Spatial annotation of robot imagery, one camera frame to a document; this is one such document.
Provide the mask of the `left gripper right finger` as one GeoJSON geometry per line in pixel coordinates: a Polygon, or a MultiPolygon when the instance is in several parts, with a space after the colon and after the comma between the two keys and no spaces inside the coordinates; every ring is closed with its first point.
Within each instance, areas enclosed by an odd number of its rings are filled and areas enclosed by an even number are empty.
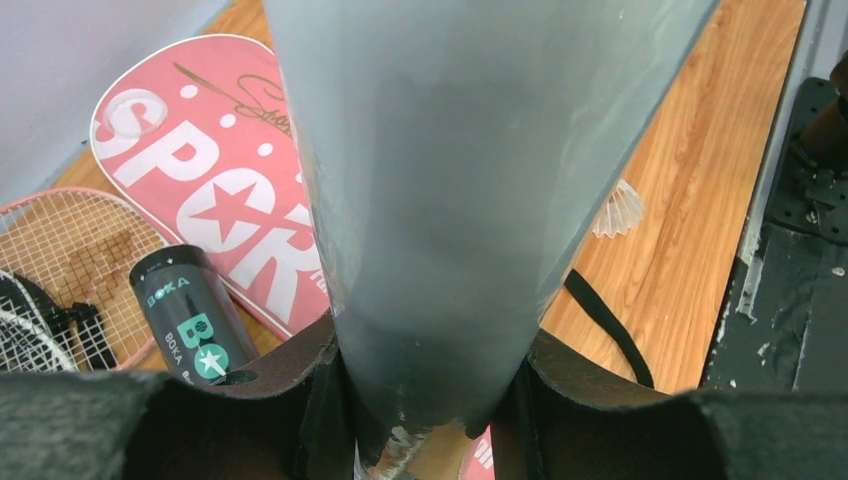
{"type": "Polygon", "coordinates": [[[666,395],[540,331],[492,425],[499,479],[843,479],[847,397],[666,395]]]}

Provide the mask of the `black shuttlecock tube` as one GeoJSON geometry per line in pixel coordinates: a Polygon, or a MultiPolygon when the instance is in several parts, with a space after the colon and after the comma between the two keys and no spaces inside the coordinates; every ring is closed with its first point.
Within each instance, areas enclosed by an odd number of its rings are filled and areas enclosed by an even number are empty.
{"type": "Polygon", "coordinates": [[[206,252],[170,245],[140,259],[129,283],[169,370],[206,387],[259,358],[206,252]]]}

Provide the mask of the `white shuttlecock tube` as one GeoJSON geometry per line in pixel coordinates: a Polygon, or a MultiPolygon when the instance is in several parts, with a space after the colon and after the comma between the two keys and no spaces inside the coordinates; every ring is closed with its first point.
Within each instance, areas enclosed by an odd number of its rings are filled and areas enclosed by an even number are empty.
{"type": "Polygon", "coordinates": [[[357,479],[455,479],[712,1],[268,1],[357,479]]]}

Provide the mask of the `pink racket cover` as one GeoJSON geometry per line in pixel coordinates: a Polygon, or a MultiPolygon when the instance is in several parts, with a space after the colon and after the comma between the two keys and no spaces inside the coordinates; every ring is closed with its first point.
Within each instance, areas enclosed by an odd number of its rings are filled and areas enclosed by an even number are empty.
{"type": "Polygon", "coordinates": [[[287,339],[328,309],[273,51],[235,34],[181,40],[103,93],[90,145],[163,235],[200,247],[231,295],[287,339]]]}

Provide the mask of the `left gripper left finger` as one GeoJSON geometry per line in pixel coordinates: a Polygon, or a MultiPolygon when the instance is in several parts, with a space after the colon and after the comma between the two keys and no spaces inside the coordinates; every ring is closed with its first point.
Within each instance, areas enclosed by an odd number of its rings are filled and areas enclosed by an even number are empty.
{"type": "Polygon", "coordinates": [[[1,377],[5,479],[349,479],[354,433],[329,316],[194,387],[162,371],[1,377]]]}

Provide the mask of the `shuttlecock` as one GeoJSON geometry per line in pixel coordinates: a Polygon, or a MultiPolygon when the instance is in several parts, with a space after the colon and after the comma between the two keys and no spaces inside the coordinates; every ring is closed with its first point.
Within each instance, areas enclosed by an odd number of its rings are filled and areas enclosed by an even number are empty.
{"type": "Polygon", "coordinates": [[[592,233],[598,238],[624,236],[643,218],[644,204],[640,195],[621,179],[597,214],[592,233]]]}

